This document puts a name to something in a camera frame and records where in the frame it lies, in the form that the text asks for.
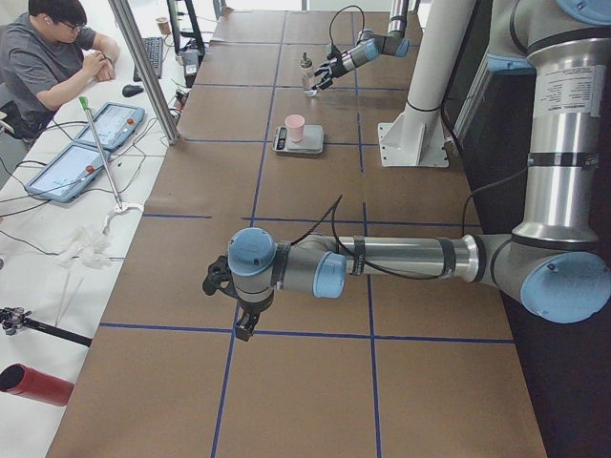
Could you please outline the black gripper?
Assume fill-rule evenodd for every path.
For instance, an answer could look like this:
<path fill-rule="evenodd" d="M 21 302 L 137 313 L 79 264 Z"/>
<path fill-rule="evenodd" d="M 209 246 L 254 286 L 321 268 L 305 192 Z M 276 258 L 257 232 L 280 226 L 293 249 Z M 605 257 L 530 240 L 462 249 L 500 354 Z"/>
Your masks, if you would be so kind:
<path fill-rule="evenodd" d="M 253 336 L 261 314 L 271 306 L 273 299 L 274 292 L 256 302 L 238 299 L 238 306 L 242 310 L 242 315 L 235 324 L 237 339 L 249 340 Z"/>
<path fill-rule="evenodd" d="M 315 77 L 322 79 L 315 85 L 317 91 L 323 91 L 333 84 L 333 78 L 341 77 L 351 71 L 349 52 L 329 54 L 327 62 L 321 64 L 314 72 Z"/>

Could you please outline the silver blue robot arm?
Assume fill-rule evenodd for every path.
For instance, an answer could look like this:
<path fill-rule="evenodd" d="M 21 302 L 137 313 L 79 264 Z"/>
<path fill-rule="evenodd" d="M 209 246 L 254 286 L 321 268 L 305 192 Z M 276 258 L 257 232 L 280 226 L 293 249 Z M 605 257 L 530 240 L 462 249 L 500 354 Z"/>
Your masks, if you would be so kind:
<path fill-rule="evenodd" d="M 356 45 L 351 50 L 340 52 L 332 38 L 332 25 L 335 18 L 341 12 L 350 8 L 355 8 L 361 12 L 362 29 L 358 34 Z M 362 65 L 373 61 L 381 54 L 405 57 L 410 46 L 410 41 L 405 38 L 408 12 L 408 1 L 393 1 L 390 8 L 388 33 L 380 35 L 375 34 L 372 29 L 366 27 L 365 14 L 360 7 L 349 5 L 338 10 L 328 26 L 330 43 L 327 46 L 327 61 L 321 64 L 314 72 L 313 75 L 315 77 L 320 76 L 321 79 L 312 88 L 320 91 L 325 90 L 333 84 L 334 78 L 339 78 L 354 71 Z"/>
<path fill-rule="evenodd" d="M 204 290 L 242 310 L 248 340 L 279 290 L 337 298 L 347 276 L 415 281 L 459 277 L 502 291 L 552 323 L 578 323 L 610 300 L 610 270 L 590 226 L 599 164 L 601 103 L 610 65 L 606 1 L 496 1 L 488 68 L 536 77 L 523 219 L 510 232 L 458 239 L 324 236 L 276 241 L 261 228 L 236 233 L 208 269 Z"/>

